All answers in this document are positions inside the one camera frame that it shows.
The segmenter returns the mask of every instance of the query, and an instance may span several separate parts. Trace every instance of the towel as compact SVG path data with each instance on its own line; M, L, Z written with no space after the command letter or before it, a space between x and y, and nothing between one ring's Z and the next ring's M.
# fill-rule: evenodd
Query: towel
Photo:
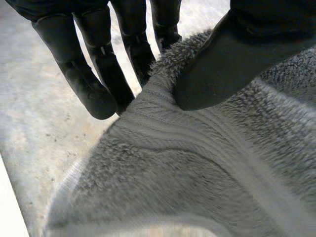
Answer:
M183 223L219 237L316 233L316 47L215 107L182 111L177 76L211 30L172 46L54 195L46 236Z

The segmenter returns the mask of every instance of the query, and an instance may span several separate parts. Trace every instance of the robotic hand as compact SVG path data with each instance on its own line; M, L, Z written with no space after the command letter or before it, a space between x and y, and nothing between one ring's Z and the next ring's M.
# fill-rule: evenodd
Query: robotic hand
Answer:
M134 96L111 46L108 0L6 0L32 25L51 50L69 85L88 111L106 119L126 109ZM147 42L146 1L111 0L126 52L144 86L155 60ZM181 39L177 32L181 0L151 0L161 53ZM79 46L74 18L103 87ZM198 110L226 100L262 71L316 44L313 0L231 0L195 59L181 73L175 100L183 110Z
M217 105L315 44L316 1L231 0L230 11L180 74L175 100L183 110Z
M134 95L111 44L109 0L6 0L47 45L77 97L97 119L120 115ZM155 61L146 36L146 0L111 0L118 17L124 47L140 85ZM181 39L178 34L181 0L151 0L156 41L161 53ZM88 66L74 20L100 81Z

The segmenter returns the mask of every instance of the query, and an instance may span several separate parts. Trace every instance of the concrete floor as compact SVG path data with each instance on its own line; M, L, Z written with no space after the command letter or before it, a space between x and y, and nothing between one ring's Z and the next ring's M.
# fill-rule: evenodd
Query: concrete floor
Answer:
M147 35L158 58L147 2ZM117 18L110 8L114 50L127 81L138 94L140 87L124 51ZM183 0L179 33L188 37L214 27L228 9L229 0ZM0 29L0 151L29 233L36 237L51 195L66 171L118 117L99 121L89 115L30 22L5 1L0 2ZM79 31L78 36L92 65ZM210 232L185 226L152 227L127 235L212 236Z

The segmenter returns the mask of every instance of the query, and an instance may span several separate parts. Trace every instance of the white surface edge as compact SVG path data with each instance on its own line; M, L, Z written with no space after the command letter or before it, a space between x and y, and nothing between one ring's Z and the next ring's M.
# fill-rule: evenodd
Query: white surface edge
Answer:
M18 201L0 154L0 236L29 237Z

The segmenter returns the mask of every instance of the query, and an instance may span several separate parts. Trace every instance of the fabric pile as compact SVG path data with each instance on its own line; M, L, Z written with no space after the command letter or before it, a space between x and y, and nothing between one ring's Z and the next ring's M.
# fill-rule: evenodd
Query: fabric pile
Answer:
M316 48L218 106L182 111L176 78L210 33L153 65L142 93L65 178L45 235L186 223L219 237L315 236Z

